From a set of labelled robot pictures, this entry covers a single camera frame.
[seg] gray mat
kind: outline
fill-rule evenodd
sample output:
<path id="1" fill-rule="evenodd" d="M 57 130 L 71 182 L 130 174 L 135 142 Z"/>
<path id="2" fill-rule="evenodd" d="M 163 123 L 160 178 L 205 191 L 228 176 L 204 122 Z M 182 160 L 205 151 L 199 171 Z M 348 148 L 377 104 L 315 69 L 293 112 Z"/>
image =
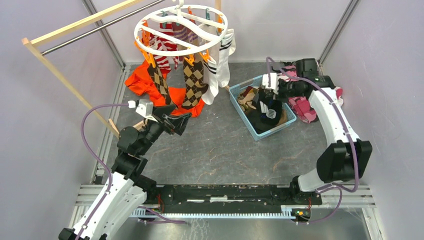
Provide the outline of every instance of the gray mat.
<path id="1" fill-rule="evenodd" d="M 230 63 L 229 68 L 230 86 L 266 72 L 265 63 Z M 168 75 L 167 82 L 171 87 L 185 87 L 182 66 Z M 126 89 L 123 102 L 139 98 Z M 141 119 L 133 109 L 122 107 L 116 125 L 122 129 Z M 115 138 L 109 167 L 117 156 L 116 144 Z M 182 136 L 164 133 L 156 141 L 144 156 L 149 162 L 143 174 L 158 184 L 288 184 L 294 176 L 315 168 L 325 149 L 326 137 L 319 122 L 297 120 L 254 141 L 229 93 L 221 88 L 213 104 L 205 105 L 199 117 L 189 120 Z"/>

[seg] metal rod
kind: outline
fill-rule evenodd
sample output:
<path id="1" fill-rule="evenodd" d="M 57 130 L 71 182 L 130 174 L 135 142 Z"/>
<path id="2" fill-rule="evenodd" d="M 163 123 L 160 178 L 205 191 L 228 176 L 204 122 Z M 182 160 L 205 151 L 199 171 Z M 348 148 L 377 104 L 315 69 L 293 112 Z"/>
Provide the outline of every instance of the metal rod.
<path id="1" fill-rule="evenodd" d="M 129 12 L 129 13 L 127 13 L 127 14 L 125 14 L 125 15 L 121 16 L 121 17 L 118 17 L 118 18 L 116 18 L 116 19 L 114 19 L 114 20 L 112 20 L 112 21 L 110 21 L 110 22 L 107 22 L 107 23 L 105 23 L 104 25 L 101 25 L 101 26 L 99 26 L 99 27 L 96 27 L 96 28 L 94 28 L 94 29 L 92 29 L 92 30 L 90 30 L 90 31 L 88 31 L 88 32 L 85 32 L 85 33 L 83 33 L 83 34 L 81 34 L 81 35 L 78 35 L 78 36 L 76 36 L 76 37 L 74 37 L 74 38 L 72 38 L 72 39 L 70 39 L 70 40 L 68 40 L 68 41 L 66 41 L 66 42 L 63 42 L 63 43 L 61 43 L 61 44 L 59 44 L 59 45 L 56 45 L 56 46 L 54 46 L 54 47 L 52 47 L 52 48 L 50 48 L 50 49 L 47 49 L 47 50 L 43 51 L 43 52 L 41 53 L 41 55 L 43 55 L 43 56 L 44 56 L 44 55 L 46 55 L 46 54 L 52 53 L 52 52 L 54 52 L 54 51 L 56 51 L 56 50 L 58 50 L 58 49 L 61 49 L 61 48 L 65 47 L 65 46 L 67 46 L 67 45 L 71 44 L 71 43 L 74 43 L 74 42 L 76 42 L 76 41 L 78 41 L 78 40 L 80 40 L 80 39 L 83 39 L 83 38 L 85 38 L 85 37 L 87 37 L 87 36 L 89 36 L 89 35 L 91 35 L 91 34 L 93 34 L 93 33 L 96 33 L 96 32 L 98 32 L 98 31 L 100 31 L 100 30 L 102 30 L 102 29 L 104 29 L 104 28 L 107 28 L 107 27 L 109 27 L 109 26 L 111 26 L 111 25 L 113 25 L 113 24 L 116 24 L 117 22 L 120 22 L 120 21 L 122 21 L 122 20 L 124 20 L 124 19 L 126 19 L 126 18 L 128 18 L 128 17 L 131 17 L 131 16 L 133 16 L 133 15 L 135 15 L 135 14 L 138 14 L 139 12 L 141 12 L 141 11 L 143 11 L 143 10 L 146 10 L 146 9 L 148 9 L 148 8 L 151 8 L 151 7 L 155 6 L 155 5 L 157 5 L 157 4 L 160 4 L 160 3 L 161 3 L 161 2 L 163 2 L 163 1 L 165 1 L 165 0 L 157 0 L 157 1 L 154 1 L 154 2 L 152 2 L 152 3 L 150 3 L 150 4 L 147 4 L 147 5 L 145 5 L 145 6 L 141 7 L 141 8 L 139 8 L 139 9 L 137 9 L 137 10 L 135 10 L 135 11 Z"/>
<path id="2" fill-rule="evenodd" d="M 94 3 L 92 0 L 82 0 L 82 3 L 84 4 L 85 8 L 87 9 L 88 13 L 90 15 L 93 15 L 97 13 L 97 9 L 94 6 Z M 96 28 L 105 25 L 103 20 L 96 21 L 95 23 Z M 119 66 L 124 69 L 125 68 L 125 62 L 122 59 L 121 54 L 119 53 L 117 46 L 114 44 L 114 41 L 111 38 L 111 35 L 109 34 L 108 30 L 106 28 L 100 30 L 101 37 L 106 42 L 107 46 L 109 47 L 110 51 L 113 54 L 113 57 L 115 58 L 116 62 L 119 64 Z"/>
<path id="3" fill-rule="evenodd" d="M 352 13 L 357 7 L 359 1 L 360 0 L 350 0 L 349 4 L 346 7 L 346 10 L 344 11 L 343 15 L 340 18 L 340 21 L 338 21 L 338 24 L 335 27 L 334 32 L 332 33 L 330 39 L 328 40 L 327 45 L 325 46 L 324 50 L 321 53 L 321 56 L 319 57 L 318 61 L 320 64 L 323 64 L 326 58 L 328 57 L 328 55 L 330 54 L 331 49 L 333 49 L 337 39 L 339 39 L 340 34 L 345 28 L 349 18 L 352 16 Z"/>

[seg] white wall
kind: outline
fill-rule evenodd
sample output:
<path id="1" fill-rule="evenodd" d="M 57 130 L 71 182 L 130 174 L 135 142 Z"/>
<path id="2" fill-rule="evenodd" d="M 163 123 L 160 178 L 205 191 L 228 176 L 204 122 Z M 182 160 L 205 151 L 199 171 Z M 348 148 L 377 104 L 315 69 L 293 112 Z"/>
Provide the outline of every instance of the white wall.
<path id="1" fill-rule="evenodd" d="M 122 0 L 93 0 L 98 11 Z M 152 0 L 143 1 L 123 12 L 138 9 Z M 186 4 L 214 6 L 214 0 L 186 0 Z M 265 57 L 275 60 L 318 58 L 324 50 L 334 28 L 345 11 L 349 0 L 223 0 L 222 12 L 229 27 L 234 28 L 237 50 L 232 62 L 264 62 Z M 142 54 L 134 46 L 134 28 L 148 13 L 175 5 L 166 0 L 129 17 L 108 31 L 123 60 L 142 62 Z M 205 17 L 205 12 L 194 12 Z M 120 17 L 114 14 L 105 21 Z"/>
<path id="2" fill-rule="evenodd" d="M 0 11 L 0 239 L 53 240 L 68 226 L 95 162 L 80 137 L 87 109 L 21 39 L 88 14 L 79 0 L 1 1 Z M 47 58 L 93 105 L 112 101 L 119 67 L 98 33 Z M 94 116 L 88 121 L 95 150 L 103 130 Z"/>
<path id="3" fill-rule="evenodd" d="M 389 240 L 422 239 L 424 2 L 360 1 L 324 63 L 373 153 L 371 186 Z"/>

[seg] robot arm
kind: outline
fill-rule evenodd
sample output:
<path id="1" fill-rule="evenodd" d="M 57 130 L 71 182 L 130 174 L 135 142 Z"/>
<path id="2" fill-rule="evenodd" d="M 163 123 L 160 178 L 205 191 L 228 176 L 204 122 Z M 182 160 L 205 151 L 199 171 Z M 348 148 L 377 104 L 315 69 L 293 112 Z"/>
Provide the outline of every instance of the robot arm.
<path id="1" fill-rule="evenodd" d="M 130 101 L 129 107 L 136 107 L 138 114 L 149 119 L 145 129 L 138 131 L 129 126 L 120 131 L 118 156 L 111 168 L 112 185 L 104 185 L 87 213 L 72 229 L 64 228 L 59 240 L 111 240 L 134 209 L 148 196 L 156 197 L 156 182 L 142 175 L 148 160 L 141 156 L 163 132 L 181 135 L 191 113 L 172 116 L 175 105 L 153 107 L 151 102 L 141 100 Z"/>
<path id="2" fill-rule="evenodd" d="M 335 86 L 329 76 L 322 76 L 318 71 L 318 64 L 314 58 L 302 59 L 294 63 L 299 77 L 307 78 L 318 85 L 334 103 L 337 103 Z M 314 108 L 327 140 L 327 149 L 318 158 L 316 168 L 312 171 L 295 177 L 291 185 L 296 192 L 314 192 L 330 183 L 347 182 L 355 179 L 354 159 L 352 148 L 347 138 L 344 126 L 341 123 L 336 106 L 341 118 L 344 120 L 348 132 L 353 139 L 358 162 L 359 178 L 364 174 L 372 152 L 369 141 L 361 141 L 348 123 L 345 114 L 338 104 L 332 104 L 328 98 L 311 84 L 305 81 L 290 81 L 285 75 L 278 75 L 279 70 L 274 70 L 270 75 L 262 77 L 262 87 L 267 94 L 276 95 L 276 98 L 287 102 L 290 97 L 304 96 Z"/>
<path id="3" fill-rule="evenodd" d="M 337 102 L 334 89 L 325 87 L 323 90 Z M 354 179 L 355 175 L 352 149 L 334 107 L 318 90 L 313 90 L 308 100 L 319 116 L 327 139 L 327 149 L 316 161 L 315 169 L 298 177 L 301 192 L 315 191 L 315 189 L 333 182 L 350 181 Z M 353 139 L 358 160 L 359 178 L 361 178 L 372 152 L 371 144 L 369 141 L 361 141 L 348 123 L 340 106 L 336 104 L 336 107 L 339 109 Z"/>

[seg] gray floor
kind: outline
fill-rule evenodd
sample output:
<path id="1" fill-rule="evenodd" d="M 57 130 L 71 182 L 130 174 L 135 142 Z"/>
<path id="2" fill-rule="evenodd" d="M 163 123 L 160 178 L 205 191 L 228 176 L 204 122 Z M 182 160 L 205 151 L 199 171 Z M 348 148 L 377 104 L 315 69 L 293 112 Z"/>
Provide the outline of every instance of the gray floor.
<path id="1" fill-rule="evenodd" d="M 313 209 L 320 219 L 327 209 Z M 362 210 L 339 210 L 320 223 L 296 226 L 285 219 L 184 219 L 187 224 L 150 224 L 129 218 L 116 233 L 118 240 L 370 240 Z"/>
<path id="2" fill-rule="evenodd" d="M 265 63 L 230 63 L 230 86 L 262 75 Z M 171 87 L 185 87 L 182 67 L 167 78 Z M 123 102 L 140 98 L 129 89 Z M 141 120 L 133 109 L 121 108 L 118 129 Z M 117 155 L 113 140 L 107 161 Z M 326 149 L 319 122 L 297 120 L 290 127 L 254 141 L 221 88 L 212 105 L 205 105 L 199 117 L 191 118 L 182 136 L 163 134 L 147 152 L 143 174 L 158 184 L 288 184 L 316 166 Z"/>
<path id="3" fill-rule="evenodd" d="M 262 75 L 264 63 L 231 63 L 230 86 Z M 182 69 L 168 76 L 172 87 L 184 87 Z M 138 99 L 126 89 L 123 102 Z M 117 127 L 138 123 L 141 117 L 122 108 Z M 117 155 L 113 140 L 107 164 Z M 222 89 L 213 105 L 190 119 L 182 136 L 163 134 L 149 150 L 143 172 L 158 184 L 288 184 L 292 177 L 316 166 L 326 149 L 326 138 L 319 122 L 297 120 L 289 128 L 254 141 Z M 330 209 L 314 209 L 312 219 L 321 219 Z M 144 226 L 129 218 L 116 239 L 146 240 L 368 240 L 370 236 L 360 208 L 340 209 L 322 223 L 296 226 L 282 219 L 186 219 L 188 224 L 152 224 Z"/>

